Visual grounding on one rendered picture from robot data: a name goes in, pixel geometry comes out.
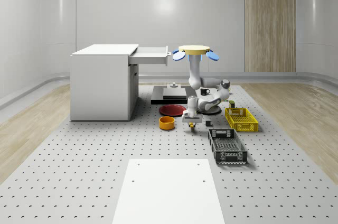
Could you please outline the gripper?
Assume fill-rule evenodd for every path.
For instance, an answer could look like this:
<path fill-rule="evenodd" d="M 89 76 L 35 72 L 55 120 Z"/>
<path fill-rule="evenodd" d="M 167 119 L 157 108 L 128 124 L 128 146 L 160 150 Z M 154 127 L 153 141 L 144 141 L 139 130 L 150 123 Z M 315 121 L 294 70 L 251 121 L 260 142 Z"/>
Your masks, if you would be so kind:
<path fill-rule="evenodd" d="M 183 114 L 182 114 L 182 122 L 183 123 L 187 123 L 188 126 L 189 126 L 189 123 L 194 123 L 195 126 L 196 126 L 197 123 L 201 123 L 202 122 L 202 114 L 197 114 L 197 113 L 185 110 L 183 112 Z"/>

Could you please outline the red plate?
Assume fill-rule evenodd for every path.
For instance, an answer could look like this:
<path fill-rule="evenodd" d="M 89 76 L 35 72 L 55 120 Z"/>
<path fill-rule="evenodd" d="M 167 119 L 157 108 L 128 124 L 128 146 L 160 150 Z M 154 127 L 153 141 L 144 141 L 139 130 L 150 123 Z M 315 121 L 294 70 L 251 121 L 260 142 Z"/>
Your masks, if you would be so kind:
<path fill-rule="evenodd" d="M 168 104 L 161 106 L 159 112 L 164 116 L 178 117 L 182 116 L 186 108 L 182 105 Z"/>

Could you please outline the black plate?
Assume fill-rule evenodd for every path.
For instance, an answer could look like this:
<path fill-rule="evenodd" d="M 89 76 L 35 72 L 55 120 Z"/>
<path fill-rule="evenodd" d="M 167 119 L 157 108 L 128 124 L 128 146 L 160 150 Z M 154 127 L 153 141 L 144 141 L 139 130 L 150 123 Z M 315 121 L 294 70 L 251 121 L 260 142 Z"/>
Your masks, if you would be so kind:
<path fill-rule="evenodd" d="M 205 115 L 214 115 L 214 114 L 221 113 L 221 108 L 220 108 L 220 106 L 213 106 L 209 110 L 200 110 L 200 109 L 197 109 L 197 111 L 199 113 L 205 114 Z"/>

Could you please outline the yellow bowl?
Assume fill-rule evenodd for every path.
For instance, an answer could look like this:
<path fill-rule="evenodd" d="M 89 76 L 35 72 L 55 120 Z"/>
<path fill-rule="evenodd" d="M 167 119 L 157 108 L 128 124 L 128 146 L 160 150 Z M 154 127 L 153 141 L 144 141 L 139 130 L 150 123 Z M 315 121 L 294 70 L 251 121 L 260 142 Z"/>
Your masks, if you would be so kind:
<path fill-rule="evenodd" d="M 171 130 L 175 128 L 175 119 L 170 116 L 164 116 L 159 119 L 159 127 L 163 130 Z"/>

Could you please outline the dark grey basket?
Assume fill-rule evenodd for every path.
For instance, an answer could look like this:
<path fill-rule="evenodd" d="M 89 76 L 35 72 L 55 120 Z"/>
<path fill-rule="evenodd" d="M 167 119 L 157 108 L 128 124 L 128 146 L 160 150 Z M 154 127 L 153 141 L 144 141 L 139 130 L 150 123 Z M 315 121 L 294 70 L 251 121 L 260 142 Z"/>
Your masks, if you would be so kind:
<path fill-rule="evenodd" d="M 208 138 L 217 163 L 247 163 L 247 150 L 235 129 L 210 129 Z"/>

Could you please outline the yellow basket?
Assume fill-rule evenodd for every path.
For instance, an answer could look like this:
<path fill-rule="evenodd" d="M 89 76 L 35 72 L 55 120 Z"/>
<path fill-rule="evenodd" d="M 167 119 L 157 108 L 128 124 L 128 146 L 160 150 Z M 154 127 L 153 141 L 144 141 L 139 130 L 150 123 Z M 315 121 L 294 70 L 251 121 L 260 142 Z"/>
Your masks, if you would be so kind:
<path fill-rule="evenodd" d="M 257 132 L 258 122 L 247 108 L 226 108 L 225 117 L 238 132 Z"/>

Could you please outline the drone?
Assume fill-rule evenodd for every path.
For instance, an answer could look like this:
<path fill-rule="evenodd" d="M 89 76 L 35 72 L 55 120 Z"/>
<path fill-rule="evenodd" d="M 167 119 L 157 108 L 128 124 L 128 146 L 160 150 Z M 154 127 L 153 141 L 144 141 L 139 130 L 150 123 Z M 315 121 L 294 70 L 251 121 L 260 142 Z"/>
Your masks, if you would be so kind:
<path fill-rule="evenodd" d="M 173 60 L 182 60 L 186 55 L 203 55 L 205 54 L 209 59 L 218 61 L 219 56 L 214 53 L 210 47 L 204 45 L 182 45 L 172 52 Z"/>

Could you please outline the white drawer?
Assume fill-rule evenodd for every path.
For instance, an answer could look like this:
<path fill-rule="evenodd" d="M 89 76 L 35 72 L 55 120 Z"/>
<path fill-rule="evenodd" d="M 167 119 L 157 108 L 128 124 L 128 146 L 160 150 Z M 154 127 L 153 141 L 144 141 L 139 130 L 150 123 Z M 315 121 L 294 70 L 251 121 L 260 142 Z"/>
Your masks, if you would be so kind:
<path fill-rule="evenodd" d="M 168 46 L 138 47 L 128 58 L 129 64 L 165 64 L 167 65 Z"/>

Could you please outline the white board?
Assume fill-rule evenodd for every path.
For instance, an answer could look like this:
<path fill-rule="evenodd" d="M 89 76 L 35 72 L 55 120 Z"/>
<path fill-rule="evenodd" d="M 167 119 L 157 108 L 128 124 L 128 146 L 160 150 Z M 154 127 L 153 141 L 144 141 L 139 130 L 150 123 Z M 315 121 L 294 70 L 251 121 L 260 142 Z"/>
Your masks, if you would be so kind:
<path fill-rule="evenodd" d="M 112 224 L 224 224 L 207 159 L 131 159 Z"/>

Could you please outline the white cabinet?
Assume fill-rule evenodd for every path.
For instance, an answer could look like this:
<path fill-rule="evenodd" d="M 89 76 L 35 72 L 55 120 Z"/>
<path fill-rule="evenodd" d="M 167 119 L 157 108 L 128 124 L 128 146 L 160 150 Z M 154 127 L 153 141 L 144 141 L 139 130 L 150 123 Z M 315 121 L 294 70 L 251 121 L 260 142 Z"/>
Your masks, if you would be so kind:
<path fill-rule="evenodd" d="M 70 119 L 129 120 L 134 106 L 128 58 L 136 44 L 93 44 L 70 57 Z"/>

